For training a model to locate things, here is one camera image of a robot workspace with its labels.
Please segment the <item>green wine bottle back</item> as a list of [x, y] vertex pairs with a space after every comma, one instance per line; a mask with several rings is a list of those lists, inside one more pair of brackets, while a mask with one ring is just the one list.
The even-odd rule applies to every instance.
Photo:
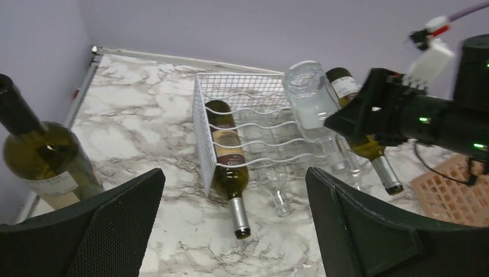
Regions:
[[53, 209], [104, 192], [77, 136], [59, 123], [41, 121], [4, 74], [1, 124], [9, 132], [3, 144], [7, 167]]

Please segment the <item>green wine bottle front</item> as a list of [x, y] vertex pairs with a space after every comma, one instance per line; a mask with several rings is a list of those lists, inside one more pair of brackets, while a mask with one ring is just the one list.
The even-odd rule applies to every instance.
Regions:
[[215, 154], [219, 164], [212, 179], [212, 187], [228, 202], [237, 239], [251, 236], [243, 192], [249, 182], [249, 172], [231, 108], [221, 100], [211, 100], [205, 104], [210, 124], [212, 141], [216, 143]]

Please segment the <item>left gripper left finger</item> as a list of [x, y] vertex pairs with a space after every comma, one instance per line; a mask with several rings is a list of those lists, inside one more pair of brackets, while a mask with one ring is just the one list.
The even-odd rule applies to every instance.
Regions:
[[165, 184], [161, 169], [1, 226], [2, 276], [138, 276]]

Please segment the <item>green wine bottle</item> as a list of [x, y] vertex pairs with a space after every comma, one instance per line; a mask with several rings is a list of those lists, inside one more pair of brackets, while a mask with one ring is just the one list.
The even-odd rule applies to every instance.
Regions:
[[[357, 96], [359, 88], [347, 69], [333, 68], [325, 74], [338, 97], [340, 107], [345, 107]], [[389, 195], [392, 196], [404, 191], [402, 183], [385, 156], [385, 147], [380, 146], [371, 136], [366, 136], [361, 140], [348, 138], [347, 143], [355, 154], [370, 161]]]
[[215, 154], [219, 164], [212, 179], [212, 187], [228, 202], [237, 239], [251, 236], [243, 192], [249, 182], [249, 172], [231, 108], [221, 100], [211, 100], [205, 104], [210, 124], [212, 141], [216, 143]]
[[3, 144], [7, 167], [53, 209], [104, 192], [77, 136], [59, 123], [41, 121], [4, 74], [1, 124], [9, 132]]

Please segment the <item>clear bottle silver cap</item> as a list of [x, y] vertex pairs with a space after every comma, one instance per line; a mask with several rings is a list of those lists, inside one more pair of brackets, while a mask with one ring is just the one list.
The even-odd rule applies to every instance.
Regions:
[[356, 158], [346, 142], [324, 126], [325, 119], [338, 110], [338, 103], [321, 64], [302, 61], [292, 65], [284, 73], [282, 84], [299, 131], [321, 157], [316, 166], [324, 166], [334, 177], [358, 187], [361, 170]]

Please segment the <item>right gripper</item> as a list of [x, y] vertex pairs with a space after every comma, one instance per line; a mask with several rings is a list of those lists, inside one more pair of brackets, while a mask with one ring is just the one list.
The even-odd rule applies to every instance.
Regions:
[[325, 119], [324, 126], [351, 140], [371, 135], [380, 145], [398, 146], [415, 139], [454, 147], [453, 109], [453, 101], [402, 85], [401, 76], [389, 69], [372, 68], [359, 93]]

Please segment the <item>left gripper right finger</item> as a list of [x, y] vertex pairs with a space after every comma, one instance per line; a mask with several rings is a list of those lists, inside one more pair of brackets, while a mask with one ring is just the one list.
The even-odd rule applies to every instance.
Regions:
[[488, 228], [414, 214], [316, 167], [305, 181], [327, 276], [488, 275]]

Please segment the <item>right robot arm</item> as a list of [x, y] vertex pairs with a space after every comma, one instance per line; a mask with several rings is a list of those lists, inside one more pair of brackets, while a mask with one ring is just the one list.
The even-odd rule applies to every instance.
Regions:
[[324, 125], [348, 139], [372, 135], [388, 147], [414, 139], [488, 160], [488, 35], [463, 41], [452, 99], [429, 96], [401, 79], [391, 70], [371, 69], [358, 96]]

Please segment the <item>clear glass bottle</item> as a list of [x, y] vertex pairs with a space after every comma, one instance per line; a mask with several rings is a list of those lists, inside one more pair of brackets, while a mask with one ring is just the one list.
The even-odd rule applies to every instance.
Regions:
[[267, 117], [244, 111], [240, 113], [239, 119], [242, 123], [248, 124], [242, 132], [245, 140], [250, 143], [246, 146], [250, 159], [260, 159], [252, 164], [258, 186], [273, 200], [278, 217], [290, 215], [294, 210], [286, 194], [288, 171], [278, 162], [282, 157]]

